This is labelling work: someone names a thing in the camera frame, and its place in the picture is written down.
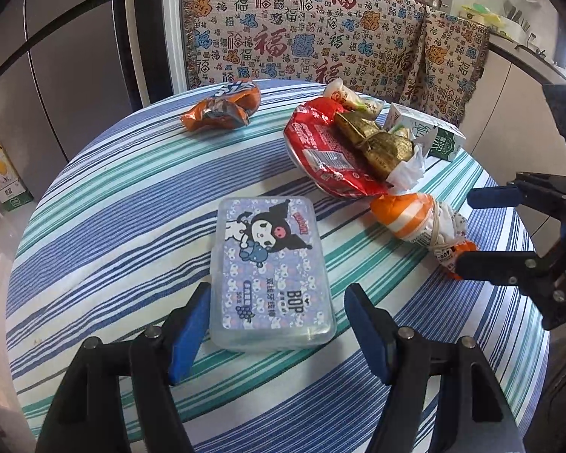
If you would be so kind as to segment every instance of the barcode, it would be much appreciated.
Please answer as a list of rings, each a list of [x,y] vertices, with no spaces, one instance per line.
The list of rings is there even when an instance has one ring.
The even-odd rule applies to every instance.
[[[318,149],[305,149],[304,156],[315,172],[325,168],[336,170],[354,170],[343,153],[339,151],[318,151]]]

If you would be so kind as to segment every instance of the countertop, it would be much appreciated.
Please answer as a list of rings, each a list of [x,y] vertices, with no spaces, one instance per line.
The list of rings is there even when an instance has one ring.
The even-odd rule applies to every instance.
[[[517,48],[516,43],[491,34],[489,49],[504,57],[522,71],[531,75],[541,84],[566,84],[566,70],[552,65],[544,59],[537,58],[524,48]]]

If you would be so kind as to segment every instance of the metal screw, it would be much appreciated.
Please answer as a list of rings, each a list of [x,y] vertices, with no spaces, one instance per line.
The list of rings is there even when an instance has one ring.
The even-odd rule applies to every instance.
[[[401,327],[398,330],[398,336],[403,339],[412,339],[415,336],[415,331],[411,327]]]
[[[160,335],[161,335],[161,327],[157,325],[149,325],[145,329],[145,337],[148,337],[149,339],[155,339]]]
[[[554,300],[558,303],[563,303],[566,300],[566,295],[561,289],[554,291]]]
[[[475,340],[474,337],[470,337],[469,335],[464,335],[461,337],[461,344],[466,346],[468,349],[474,349],[475,347]]]
[[[88,337],[82,345],[84,346],[84,349],[94,349],[100,343],[101,340],[98,337],[92,336]]]

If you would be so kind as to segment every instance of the tile floor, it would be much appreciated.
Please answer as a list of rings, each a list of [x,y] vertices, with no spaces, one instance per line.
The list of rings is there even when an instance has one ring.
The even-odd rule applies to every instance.
[[[0,428],[12,453],[32,453],[35,447],[34,437],[21,412],[10,378],[4,318],[12,262],[35,206],[36,203],[27,204],[11,213],[5,213],[4,219],[0,219]],[[546,252],[557,238],[556,230],[543,230],[537,235],[533,237],[533,241],[540,253]],[[552,340],[564,334],[566,326],[556,329],[552,333]]]

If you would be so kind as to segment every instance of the table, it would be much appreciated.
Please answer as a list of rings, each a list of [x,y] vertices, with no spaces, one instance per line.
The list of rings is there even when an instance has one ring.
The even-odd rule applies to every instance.
[[[428,338],[473,335],[484,349],[524,433],[543,384],[548,333],[513,288],[454,281],[432,255],[394,239],[364,201],[328,197],[294,167],[282,129],[322,85],[261,81],[251,125],[189,134],[178,117],[218,86],[165,99],[122,119],[75,157],[48,189],[18,248],[7,303],[14,386],[39,434],[52,395],[83,339],[138,334],[184,305],[209,280],[221,198],[307,196],[314,203],[338,331],[318,350],[242,354],[201,345],[192,376],[172,389],[196,451],[363,451],[387,389],[372,376],[343,312],[359,282],[399,324]],[[513,209],[471,212],[469,189],[494,182],[462,152],[428,159],[418,186],[469,218],[482,249],[531,250]],[[130,379],[122,403],[134,451],[145,451]],[[430,380],[415,451],[431,436],[437,379]]]

